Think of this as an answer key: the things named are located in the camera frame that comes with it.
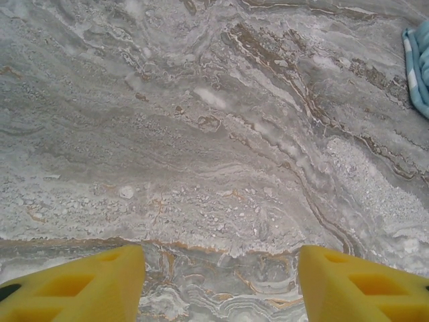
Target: floor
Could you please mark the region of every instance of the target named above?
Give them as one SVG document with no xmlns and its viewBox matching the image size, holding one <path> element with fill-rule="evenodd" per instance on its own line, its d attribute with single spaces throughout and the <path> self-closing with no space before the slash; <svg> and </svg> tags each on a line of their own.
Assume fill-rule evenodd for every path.
<svg viewBox="0 0 429 322">
<path fill-rule="evenodd" d="M 1 281 L 137 242 L 144 321 L 303 322 L 303 244 L 429 276 L 425 1 L 0 1 Z"/>
</svg>

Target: yellow plastic object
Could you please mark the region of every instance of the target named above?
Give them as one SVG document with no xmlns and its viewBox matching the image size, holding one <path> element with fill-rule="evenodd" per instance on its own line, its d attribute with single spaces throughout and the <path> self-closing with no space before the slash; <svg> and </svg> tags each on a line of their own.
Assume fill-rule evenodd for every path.
<svg viewBox="0 0 429 322">
<path fill-rule="evenodd" d="M 0 286 L 0 322 L 135 322 L 141 246 L 123 246 Z"/>
<path fill-rule="evenodd" d="M 309 322 L 429 322 L 429 279 L 319 246 L 298 276 Z"/>
</svg>

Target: blue striped towel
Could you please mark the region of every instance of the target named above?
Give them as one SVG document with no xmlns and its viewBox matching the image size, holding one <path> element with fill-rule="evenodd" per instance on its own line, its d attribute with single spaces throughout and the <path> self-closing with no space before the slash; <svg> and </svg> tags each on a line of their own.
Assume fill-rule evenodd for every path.
<svg viewBox="0 0 429 322">
<path fill-rule="evenodd" d="M 411 102 L 429 119 L 429 21 L 402 33 Z"/>
</svg>

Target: towel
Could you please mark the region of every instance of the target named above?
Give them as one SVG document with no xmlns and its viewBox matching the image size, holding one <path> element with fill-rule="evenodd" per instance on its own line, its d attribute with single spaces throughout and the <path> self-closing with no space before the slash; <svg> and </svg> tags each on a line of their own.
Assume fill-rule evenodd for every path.
<svg viewBox="0 0 429 322">
<path fill-rule="evenodd" d="M 429 119 L 429 21 L 416 30 L 405 29 L 402 40 L 411 102 Z"/>
</svg>

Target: marble veining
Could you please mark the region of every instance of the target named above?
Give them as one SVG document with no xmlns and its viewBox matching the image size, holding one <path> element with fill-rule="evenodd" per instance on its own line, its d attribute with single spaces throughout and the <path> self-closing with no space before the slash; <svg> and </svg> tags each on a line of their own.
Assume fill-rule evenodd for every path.
<svg viewBox="0 0 429 322">
<path fill-rule="evenodd" d="M 153 321 L 305 321 L 294 268 L 230 298 L 201 250 L 231 283 L 303 244 L 429 276 L 429 122 L 401 41 L 428 18 L 424 0 L 0 1 L 0 257 L 156 241 L 183 260 L 142 297 Z M 246 295 L 269 287 L 275 305 Z"/>
</svg>

